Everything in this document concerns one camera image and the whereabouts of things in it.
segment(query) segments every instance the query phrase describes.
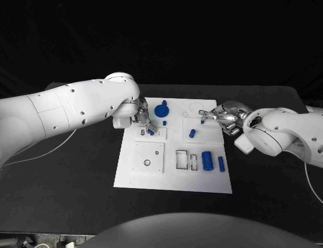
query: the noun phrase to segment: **circular hole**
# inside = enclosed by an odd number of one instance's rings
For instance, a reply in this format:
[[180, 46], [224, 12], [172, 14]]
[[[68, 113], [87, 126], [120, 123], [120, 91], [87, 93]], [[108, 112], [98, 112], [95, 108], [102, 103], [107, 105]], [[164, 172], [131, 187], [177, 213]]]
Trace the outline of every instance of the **circular hole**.
[[320, 145], [320, 146], [317, 147], [317, 152], [319, 152], [319, 153], [323, 152], [323, 145]]

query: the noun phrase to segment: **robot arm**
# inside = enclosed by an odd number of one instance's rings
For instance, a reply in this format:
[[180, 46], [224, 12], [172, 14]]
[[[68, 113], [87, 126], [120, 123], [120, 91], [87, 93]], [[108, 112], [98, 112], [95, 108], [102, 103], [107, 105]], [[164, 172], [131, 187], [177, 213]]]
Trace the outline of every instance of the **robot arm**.
[[199, 114], [202, 121], [212, 118], [219, 122], [229, 136], [244, 129], [235, 145], [245, 154], [254, 148], [270, 156], [287, 151], [323, 168], [323, 113], [299, 114], [287, 108], [252, 111], [239, 102], [226, 101], [211, 112]]
[[0, 167], [7, 159], [43, 139], [113, 116], [115, 128], [141, 122], [149, 132], [147, 102], [127, 73], [114, 73], [43, 92], [0, 99]]

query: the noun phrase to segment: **black table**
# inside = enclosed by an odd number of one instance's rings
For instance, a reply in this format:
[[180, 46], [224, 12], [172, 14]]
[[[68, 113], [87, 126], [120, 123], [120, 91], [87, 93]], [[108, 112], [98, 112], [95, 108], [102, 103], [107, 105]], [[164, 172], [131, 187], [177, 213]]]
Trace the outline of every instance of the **black table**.
[[[216, 99], [252, 109], [307, 109], [291, 87], [140, 85], [141, 96]], [[234, 194], [114, 188], [124, 130], [111, 118], [79, 129], [48, 156], [0, 171], [0, 231], [95, 235], [140, 217], [170, 212], [219, 213], [260, 221], [304, 238], [323, 241], [323, 205], [304, 174], [304, 163], [287, 152], [277, 157], [250, 155], [225, 137]], [[13, 160], [55, 148], [69, 133], [42, 141]], [[323, 198], [323, 169], [309, 165], [314, 189]]]

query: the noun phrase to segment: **small blue part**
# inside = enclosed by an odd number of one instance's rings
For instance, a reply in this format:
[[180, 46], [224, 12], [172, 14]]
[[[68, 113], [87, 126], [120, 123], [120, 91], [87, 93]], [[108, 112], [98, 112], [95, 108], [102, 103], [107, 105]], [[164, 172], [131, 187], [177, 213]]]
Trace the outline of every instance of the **small blue part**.
[[219, 171], [225, 172], [224, 158], [219, 157]]
[[190, 137], [190, 138], [193, 138], [195, 132], [196, 132], [195, 129], [192, 129], [190, 134], [189, 134], [189, 137]]
[[212, 165], [212, 153], [209, 151], [205, 151], [202, 154], [202, 166], [205, 171], [212, 171], [213, 170], [213, 165]]
[[167, 102], [163, 101], [162, 105], [154, 108], [154, 114], [157, 117], [166, 117], [169, 114]]

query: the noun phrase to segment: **blue object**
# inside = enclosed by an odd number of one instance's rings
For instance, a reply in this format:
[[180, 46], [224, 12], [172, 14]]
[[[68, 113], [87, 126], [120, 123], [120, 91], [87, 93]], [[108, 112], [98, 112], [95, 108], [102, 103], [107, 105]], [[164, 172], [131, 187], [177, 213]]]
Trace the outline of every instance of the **blue object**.
[[195, 132], [196, 132], [195, 129], [192, 129], [190, 134], [189, 134], [189, 137], [190, 137], [190, 138], [193, 138]]
[[157, 117], [166, 117], [169, 114], [167, 102], [163, 101], [162, 105], [154, 108], [154, 114]]
[[212, 153], [209, 151], [205, 151], [202, 154], [202, 166], [205, 171], [212, 171], [213, 170], [213, 165], [212, 165]]
[[224, 158], [219, 157], [219, 171], [225, 172]]

